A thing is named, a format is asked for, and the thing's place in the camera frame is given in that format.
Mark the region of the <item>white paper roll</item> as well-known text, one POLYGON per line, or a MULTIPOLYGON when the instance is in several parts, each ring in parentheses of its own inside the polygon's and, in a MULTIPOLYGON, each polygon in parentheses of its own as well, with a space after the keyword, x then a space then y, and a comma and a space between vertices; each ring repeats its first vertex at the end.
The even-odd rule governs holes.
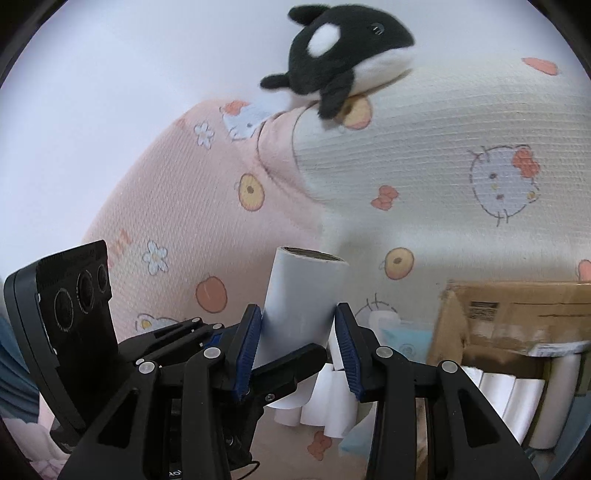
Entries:
POLYGON ((256 367, 308 344, 328 344, 348 270, 349 263, 332 254, 295 247, 276 249, 256 367))
POLYGON ((356 415, 358 401, 349 391, 345 371, 325 364, 318 373, 311 398, 301 408, 300 423, 324 428, 326 437, 344 439, 355 426, 356 415))
POLYGON ((276 411, 276 423, 286 426, 324 427, 334 366, 325 364, 322 370, 297 385, 293 394, 270 404, 276 411))

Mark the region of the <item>white roll in box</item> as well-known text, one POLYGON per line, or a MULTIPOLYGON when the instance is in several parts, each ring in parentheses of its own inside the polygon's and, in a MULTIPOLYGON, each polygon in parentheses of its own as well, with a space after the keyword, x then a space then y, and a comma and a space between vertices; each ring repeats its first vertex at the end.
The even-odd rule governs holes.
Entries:
POLYGON ((538 409, 545 381, 486 373, 470 366, 463 366, 463 370, 522 444, 538 409))
POLYGON ((578 381, 581 355, 552 360, 549 382, 529 446, 537 450, 553 449, 566 423, 578 381))

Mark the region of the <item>light blue refill pouch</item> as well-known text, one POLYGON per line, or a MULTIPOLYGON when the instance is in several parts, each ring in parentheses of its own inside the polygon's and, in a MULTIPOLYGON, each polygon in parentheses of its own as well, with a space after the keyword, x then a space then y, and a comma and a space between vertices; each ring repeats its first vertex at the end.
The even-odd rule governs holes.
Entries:
MULTIPOLYGON (((396 312, 386 310, 370 313, 365 321, 360 321, 360 324, 369 327, 376 334, 381 345, 392 348, 411 361, 426 362, 432 342, 431 330, 416 329, 411 324, 403 322, 396 312)), ((361 404, 359 411, 363 413, 363 417, 339 443, 339 454, 368 460, 376 422, 377 403, 361 404)))

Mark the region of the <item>cardboard box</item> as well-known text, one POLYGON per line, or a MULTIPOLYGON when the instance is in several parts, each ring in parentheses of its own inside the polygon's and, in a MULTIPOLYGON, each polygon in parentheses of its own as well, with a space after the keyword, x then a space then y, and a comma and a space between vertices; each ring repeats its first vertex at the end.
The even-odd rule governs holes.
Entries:
POLYGON ((531 448, 552 360, 573 354, 581 355, 575 398, 587 389, 590 376, 589 284, 473 282, 444 292, 427 361, 454 360, 486 373, 543 379, 538 409, 521 444, 531 448))

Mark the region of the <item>pink Hello Kitty blanket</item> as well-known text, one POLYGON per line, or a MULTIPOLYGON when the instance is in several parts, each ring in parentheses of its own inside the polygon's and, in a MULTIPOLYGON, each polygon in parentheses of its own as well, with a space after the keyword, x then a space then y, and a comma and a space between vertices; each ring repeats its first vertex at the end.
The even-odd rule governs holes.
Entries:
POLYGON ((119 340, 198 316, 232 325, 263 302, 278 248, 318 248, 320 208, 294 155, 300 118, 200 103, 130 168, 85 234, 107 246, 119 340))

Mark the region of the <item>cream Hello Kitty pillow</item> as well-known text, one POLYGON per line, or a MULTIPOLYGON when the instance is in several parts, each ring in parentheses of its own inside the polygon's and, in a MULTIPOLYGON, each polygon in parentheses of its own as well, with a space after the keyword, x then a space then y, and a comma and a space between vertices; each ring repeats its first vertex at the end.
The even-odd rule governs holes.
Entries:
POLYGON ((354 129, 294 129, 322 248, 367 318, 433 322, 449 283, 590 276, 590 81, 520 58, 417 68, 369 94, 354 129))

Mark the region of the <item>orca plush toy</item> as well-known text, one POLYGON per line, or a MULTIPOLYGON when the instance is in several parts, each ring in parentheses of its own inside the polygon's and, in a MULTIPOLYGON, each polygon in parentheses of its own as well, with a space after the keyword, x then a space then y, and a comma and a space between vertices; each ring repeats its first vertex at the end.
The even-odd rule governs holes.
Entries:
POLYGON ((346 4, 294 6, 301 26, 288 53, 287 71, 260 80, 263 90, 290 90, 318 101, 318 117, 332 120, 349 97, 397 79, 409 69, 415 37, 390 13, 346 4))

